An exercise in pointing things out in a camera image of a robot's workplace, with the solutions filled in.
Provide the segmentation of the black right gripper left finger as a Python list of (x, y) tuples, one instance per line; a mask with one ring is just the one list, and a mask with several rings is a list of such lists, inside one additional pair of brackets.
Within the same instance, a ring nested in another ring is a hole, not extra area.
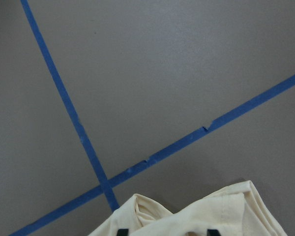
[(129, 236), (129, 229), (126, 229), (126, 228), (118, 229), (117, 236)]

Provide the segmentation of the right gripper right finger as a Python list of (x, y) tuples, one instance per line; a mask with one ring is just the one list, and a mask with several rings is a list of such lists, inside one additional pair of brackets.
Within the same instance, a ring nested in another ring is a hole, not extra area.
[(207, 236), (221, 236), (220, 232), (217, 229), (207, 229)]

